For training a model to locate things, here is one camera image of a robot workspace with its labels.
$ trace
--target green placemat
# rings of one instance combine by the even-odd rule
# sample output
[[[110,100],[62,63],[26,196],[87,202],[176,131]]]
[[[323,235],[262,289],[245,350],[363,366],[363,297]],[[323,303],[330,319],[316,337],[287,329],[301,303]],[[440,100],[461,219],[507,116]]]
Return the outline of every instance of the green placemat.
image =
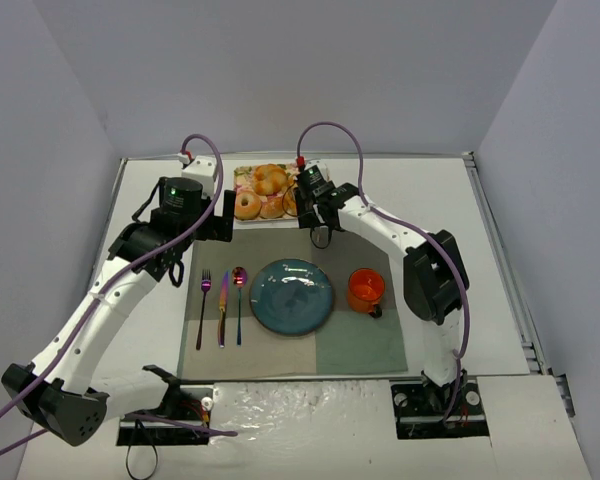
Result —
[[[316,332],[318,375],[405,372],[407,359],[398,311],[382,317],[335,311]]]

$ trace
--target mug handle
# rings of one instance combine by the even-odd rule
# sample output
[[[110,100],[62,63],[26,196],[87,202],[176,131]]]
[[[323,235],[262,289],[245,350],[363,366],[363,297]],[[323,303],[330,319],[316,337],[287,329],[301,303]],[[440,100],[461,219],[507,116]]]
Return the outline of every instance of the mug handle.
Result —
[[[373,310],[369,312],[372,318],[380,318],[382,316],[382,308],[377,303],[373,306]]]

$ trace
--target gray wall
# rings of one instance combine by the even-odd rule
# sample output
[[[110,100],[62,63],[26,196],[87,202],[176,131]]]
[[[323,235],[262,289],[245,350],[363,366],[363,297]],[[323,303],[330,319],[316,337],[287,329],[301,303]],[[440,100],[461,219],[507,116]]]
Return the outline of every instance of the gray wall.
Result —
[[[484,137],[555,0],[35,0],[113,142],[294,148],[316,120],[367,151]],[[337,131],[307,148],[347,150]]]
[[[0,377],[40,351],[84,294],[116,169],[34,5],[0,0]],[[8,398],[0,384],[0,407]],[[7,415],[0,447],[30,426]],[[22,452],[0,459],[0,479],[15,477]]]
[[[600,479],[600,1],[558,1],[478,166]]]

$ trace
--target fork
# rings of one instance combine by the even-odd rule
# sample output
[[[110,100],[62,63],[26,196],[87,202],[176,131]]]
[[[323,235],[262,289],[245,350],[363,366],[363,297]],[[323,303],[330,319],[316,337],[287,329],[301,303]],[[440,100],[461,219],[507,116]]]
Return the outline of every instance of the fork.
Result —
[[[202,310],[200,310],[200,324],[198,325],[198,339],[196,340],[196,350],[202,347],[202,318],[204,317],[204,302],[207,299],[207,292],[211,290],[211,270],[202,270]]]

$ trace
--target spoon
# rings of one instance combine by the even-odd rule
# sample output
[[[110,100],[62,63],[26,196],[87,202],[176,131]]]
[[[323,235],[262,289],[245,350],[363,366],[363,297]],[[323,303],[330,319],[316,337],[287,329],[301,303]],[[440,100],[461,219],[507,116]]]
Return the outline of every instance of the spoon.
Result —
[[[242,310],[242,287],[247,284],[247,271],[242,267],[236,267],[231,272],[233,284],[238,287],[238,340],[237,344],[242,345],[242,328],[240,326]]]

